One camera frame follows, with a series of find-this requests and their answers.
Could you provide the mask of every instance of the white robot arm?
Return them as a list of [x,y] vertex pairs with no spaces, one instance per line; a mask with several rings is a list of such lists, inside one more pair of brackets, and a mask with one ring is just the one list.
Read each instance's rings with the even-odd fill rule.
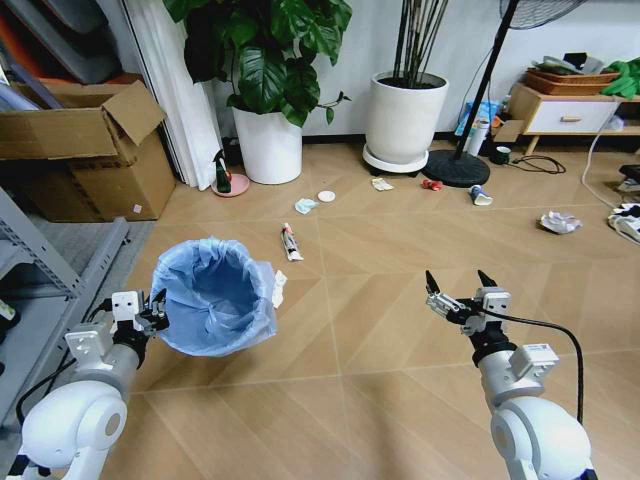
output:
[[147,341],[168,327],[164,291],[147,305],[142,291],[111,297],[114,322],[82,323],[65,335],[76,360],[71,382],[38,402],[22,426],[22,479],[68,468],[64,480],[97,480],[127,419],[126,400]]
[[455,300],[440,292],[427,271],[427,305],[460,325],[474,346],[473,361],[492,413],[491,435],[511,480],[597,480],[583,426],[562,407],[539,398],[558,357],[547,344],[509,342],[500,316],[511,295],[478,273],[483,287],[475,297]]

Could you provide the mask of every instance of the floor tile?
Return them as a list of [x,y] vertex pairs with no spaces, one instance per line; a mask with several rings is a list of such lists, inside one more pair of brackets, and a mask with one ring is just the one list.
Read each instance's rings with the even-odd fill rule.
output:
[[304,174],[283,185],[252,182],[246,193],[231,198],[178,185],[158,225],[280,218],[295,213],[294,203],[309,195],[311,183]]
[[[542,320],[571,329],[586,352],[638,348],[640,260],[539,263],[515,266],[527,294],[545,314]],[[532,328],[527,342],[549,338],[560,353],[573,347],[561,332]]]
[[504,478],[486,429],[409,375],[344,383],[356,478]]
[[176,438],[164,418],[141,396],[128,403],[128,416],[100,476],[103,480],[207,480],[193,450]]
[[[305,256],[303,262],[287,260],[280,238],[282,222],[285,221],[290,223],[300,251]],[[160,255],[178,243],[210,236],[239,241],[249,250],[252,258],[271,262],[274,271],[282,270],[288,278],[311,278],[323,274],[318,227],[312,218],[157,225],[149,235],[129,276],[128,288],[144,288],[149,291],[153,270]]]
[[416,272],[499,263],[471,215],[368,215],[319,218],[328,275]]
[[504,261],[513,265],[544,262],[638,257],[640,250],[617,235],[607,224],[610,213],[600,205],[552,207],[570,212],[583,227],[568,235],[556,235],[538,225],[549,209],[523,208],[482,211],[474,215],[481,230],[495,243]]
[[210,479],[347,479],[338,379],[145,397]]
[[[442,148],[451,145],[432,145]],[[224,358],[190,357],[152,339],[103,476],[506,478],[471,344],[425,305],[424,270],[462,298],[480,286],[482,269],[512,294],[509,313],[576,333],[598,474],[637,478],[640,249],[606,225],[609,208],[580,185],[585,149],[539,149],[566,166],[563,175],[490,165],[487,208],[473,206],[464,189],[423,190],[421,174],[385,175],[395,189],[377,192],[361,149],[307,145],[299,179],[252,184],[235,199],[176,189],[128,287],[148,291],[157,257],[176,243],[235,239],[289,277],[278,334]],[[617,201],[617,170],[636,159],[603,147],[593,160],[589,183]],[[294,211],[296,200],[324,189],[336,192],[334,202],[308,216]],[[538,228],[549,209],[575,214],[584,227],[566,236]],[[302,262],[286,260],[284,221]],[[545,398],[573,414],[576,361],[566,336],[506,328],[516,344],[550,343],[560,354]]]
[[[636,478],[640,468],[635,447],[640,431],[637,422],[632,423],[640,413],[638,402],[633,400],[639,385],[616,375],[616,371],[637,365],[638,355],[612,352],[585,356],[584,425],[599,478]],[[603,362],[607,368],[600,366]],[[575,364],[563,359],[545,381],[545,398],[572,414],[576,409],[575,372]]]
[[277,334],[226,357],[191,357],[155,339],[149,344],[144,368],[136,376],[135,390],[336,375],[324,280],[290,280],[284,297],[277,311]]
[[[512,295],[510,312],[542,316],[508,267],[480,265]],[[480,287],[475,269],[433,269],[443,292],[470,298]],[[384,273],[329,277],[329,301],[336,348],[345,373],[469,363],[471,342],[458,325],[425,304],[425,276]],[[529,327],[509,326],[512,341],[527,337]]]

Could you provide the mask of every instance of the electric fan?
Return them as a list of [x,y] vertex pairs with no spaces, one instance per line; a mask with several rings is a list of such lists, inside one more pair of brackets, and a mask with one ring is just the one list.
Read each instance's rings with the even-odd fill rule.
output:
[[467,117],[462,136],[455,150],[429,152],[429,161],[422,169],[427,177],[441,180],[451,187],[482,185],[489,179],[489,167],[478,157],[463,152],[462,149],[471,133],[487,84],[495,67],[507,30],[528,30],[540,27],[563,17],[587,0],[500,0],[502,22],[496,33],[491,56],[484,71],[471,112]]

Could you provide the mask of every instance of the trash bin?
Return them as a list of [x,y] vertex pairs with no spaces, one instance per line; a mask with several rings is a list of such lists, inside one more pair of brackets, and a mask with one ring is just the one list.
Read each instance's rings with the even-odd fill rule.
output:
[[274,274],[240,242],[189,240],[163,253],[151,298],[167,289],[169,346],[194,356],[221,357],[275,335]]

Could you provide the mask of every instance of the potted plant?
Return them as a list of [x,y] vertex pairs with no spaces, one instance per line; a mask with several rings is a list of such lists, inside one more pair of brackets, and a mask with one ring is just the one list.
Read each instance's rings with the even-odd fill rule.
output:
[[194,82],[231,82],[232,107],[247,175],[285,183],[302,169],[302,125],[320,105],[312,66],[317,54],[338,54],[351,7],[344,0],[163,0],[175,22],[185,20],[184,59]]
[[367,143],[372,170],[417,172],[429,156],[449,83],[426,72],[448,0],[403,0],[393,71],[371,79]]

